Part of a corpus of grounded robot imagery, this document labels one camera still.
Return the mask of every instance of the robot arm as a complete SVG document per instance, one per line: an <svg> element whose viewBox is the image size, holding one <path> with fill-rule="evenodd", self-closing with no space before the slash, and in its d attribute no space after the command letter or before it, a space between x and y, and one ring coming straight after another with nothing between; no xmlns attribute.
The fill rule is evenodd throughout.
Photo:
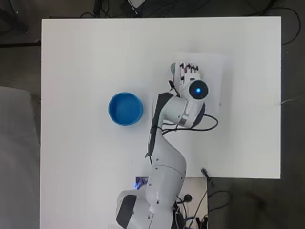
<svg viewBox="0 0 305 229"><path fill-rule="evenodd" d="M178 73L183 83L178 95L163 93L158 96L148 152L152 162L146 188L138 191L123 191L118 199L117 222L123 228L169 229L176 228L173 206L186 175L185 158L162 135L164 121L192 128L200 123L204 110L204 98L208 94L206 84L200 79L198 69L186 79Z"/></svg>

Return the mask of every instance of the gray floor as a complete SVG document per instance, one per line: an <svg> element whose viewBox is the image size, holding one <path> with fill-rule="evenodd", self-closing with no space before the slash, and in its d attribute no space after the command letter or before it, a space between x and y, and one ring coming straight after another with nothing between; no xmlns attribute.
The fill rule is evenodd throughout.
<svg viewBox="0 0 305 229"><path fill-rule="evenodd" d="M118 5L121 1L110 0L110 15L121 13ZM192 16L238 16L253 10L247 0L212 0L205 8ZM48 16L79 16L84 11L92 11L93 2L88 0L37 0L14 1L19 15L29 25L28 34L12 31L0 35L0 42L30 42L40 39L42 18ZM153 4L162 1L150 1L147 14L154 11ZM185 11L177 4L177 9L158 11L155 16L185 16L196 9L198 1L188 1ZM252 1L256 9L262 9L267 0ZM305 22L305 1L281 1L280 6L298 11ZM282 39L289 40L297 30L295 16L284 10L274 10L273 14L282 15ZM305 36L301 32L296 41L282 48L282 99L305 94ZM40 97L40 48L14 48L0 50L0 85L21 88L34 95L34 104L39 124ZM210 228L304 228L305 222L305 100L282 105L282 179L216 179L220 189L233 193L233 201L228 208L210 213ZM218 206L225 197L209 199L211 208Z"/></svg>

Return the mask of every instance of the black cable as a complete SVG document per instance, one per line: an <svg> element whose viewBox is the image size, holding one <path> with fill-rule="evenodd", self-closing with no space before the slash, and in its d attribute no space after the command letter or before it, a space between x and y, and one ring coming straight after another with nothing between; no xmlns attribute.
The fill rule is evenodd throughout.
<svg viewBox="0 0 305 229"><path fill-rule="evenodd" d="M102 12L104 13L104 15L105 15L105 18L112 18L111 16L109 16L108 15L108 13L106 12L106 11L104 11L104 9L103 8L101 8L101 10L102 10Z"/></svg>
<svg viewBox="0 0 305 229"><path fill-rule="evenodd" d="M167 134L168 132L173 132L173 131L198 131L198 132L206 132L206 131L210 131L212 129L214 129L215 127L218 126L218 120L217 118L211 116L211 115L208 115L208 114L204 114L203 116L206 116L206 117L209 117L213 120L215 120L215 125L213 125L212 127L210 128L206 128L206 129L194 129L194 128L174 128L174 129L163 129L163 133L162 135L164 134Z"/></svg>
<svg viewBox="0 0 305 229"><path fill-rule="evenodd" d="M292 43L293 41L295 41L297 39L297 37L299 36L300 32L301 32L301 27L302 27L302 23L301 23L301 19L297 13L297 11L295 11L294 9L291 9L291 8L286 8L286 7L275 7L275 8L271 8L271 10L290 10L291 12L293 12L297 18L297 21L298 21L298 30L297 30L297 33L296 35L289 41L287 42L284 42L282 44L282 46L284 45L288 45L290 43Z"/></svg>
<svg viewBox="0 0 305 229"><path fill-rule="evenodd" d="M85 15L89 15L89 16L91 16L91 17L95 17L92 13L90 13L90 12L84 12L83 14L81 14L79 17L80 18L82 18L83 16L85 16Z"/></svg>
<svg viewBox="0 0 305 229"><path fill-rule="evenodd" d="M11 0L8 0L8 3L9 3L9 5L10 5L10 9L11 9L13 15L17 18L17 13L16 13L15 8L14 8L13 5L12 5Z"/></svg>
<svg viewBox="0 0 305 229"><path fill-rule="evenodd" d="M175 4L176 2L178 2L178 1L174 1L174 2L171 2L171 3L164 4L163 6L159 7L159 8L156 9L154 12L152 12L151 14L147 15L146 18L147 18L147 17L153 16L153 15L154 15L155 13L157 13L159 10L162 10L164 7L173 5L173 4Z"/></svg>
<svg viewBox="0 0 305 229"><path fill-rule="evenodd" d="M190 225L189 225L189 228L191 228L191 226L192 226L192 224L193 224L193 220L196 218L197 213L198 213L198 211L199 211L199 208L200 208L200 206L201 206L201 203L202 203L204 197L207 195L207 192L208 192L208 190L203 194L202 199L200 200L200 202L199 202L199 204L198 204L198 207L197 207L197 209L196 209L196 211L195 211L195 213L194 213L193 219L192 219L192 221L191 221L191 223L190 223Z"/></svg>
<svg viewBox="0 0 305 229"><path fill-rule="evenodd" d="M254 7L250 0L246 0L246 3L253 11L255 11L255 13L258 13L258 10Z"/></svg>
<svg viewBox="0 0 305 229"><path fill-rule="evenodd" d="M277 1L278 0L271 0L263 10L245 14L243 16L264 16L274 6L274 4Z"/></svg>
<svg viewBox="0 0 305 229"><path fill-rule="evenodd" d="M187 17L188 16L192 16L193 14L195 14L196 12L198 12L199 10L201 10L203 7L205 7L208 3L210 3L211 2L211 0L206 0L206 1L204 1L202 4L201 4L201 6L199 6L199 7L197 7L196 8L196 10L194 10L193 12L191 12L191 13L189 13L188 15L187 15Z"/></svg>
<svg viewBox="0 0 305 229"><path fill-rule="evenodd" d="M165 126L175 126L176 124L173 124L173 123L163 123L163 125L165 125Z"/></svg>
<svg viewBox="0 0 305 229"><path fill-rule="evenodd" d="M13 43L13 44L0 44L0 48L16 48L16 47L32 47L41 46L41 41L38 40L34 43Z"/></svg>
<svg viewBox="0 0 305 229"><path fill-rule="evenodd" d="M216 192L214 192L214 193L208 195L208 198L211 198L213 195L215 195L215 194L220 194L220 193L225 193L225 194L228 195L228 197L229 197L228 202L226 202L226 203L220 205L219 207L215 207L215 208L213 208L213 209L210 209L210 210L208 211L209 214L210 214L211 212L215 211L215 210L219 210L219 209L222 209L222 208L224 208L224 207L227 207L227 206L231 203L231 201L232 201L232 199L233 199L233 196L232 196L231 192L225 191L225 190L216 191Z"/></svg>
<svg viewBox="0 0 305 229"><path fill-rule="evenodd" d="M178 198L179 198L179 200L181 201L181 203L182 203L182 206L183 206L183 209L184 209L184 227L186 226L186 223L187 223L187 221L186 221L186 219L188 218L188 213L187 213L187 208L185 207L185 204L184 204L184 201L182 200L182 198L180 198L179 196L177 196Z"/></svg>
<svg viewBox="0 0 305 229"><path fill-rule="evenodd" d="M108 15L108 13L109 13L109 8L110 8L109 0L107 0L107 10L106 10L106 12L105 12L105 18L106 18L107 16L109 17L109 15Z"/></svg>

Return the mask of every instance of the white table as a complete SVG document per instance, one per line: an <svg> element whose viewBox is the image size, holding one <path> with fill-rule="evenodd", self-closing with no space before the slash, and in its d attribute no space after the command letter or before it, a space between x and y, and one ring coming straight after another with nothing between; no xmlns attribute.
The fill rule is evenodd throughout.
<svg viewBox="0 0 305 229"><path fill-rule="evenodd" d="M168 136L187 176L280 178L280 49L275 17L44 20L41 228L114 224L118 193L150 169L152 104L176 52L228 58L219 126ZM122 91L144 104L131 127L108 117Z"/></svg>

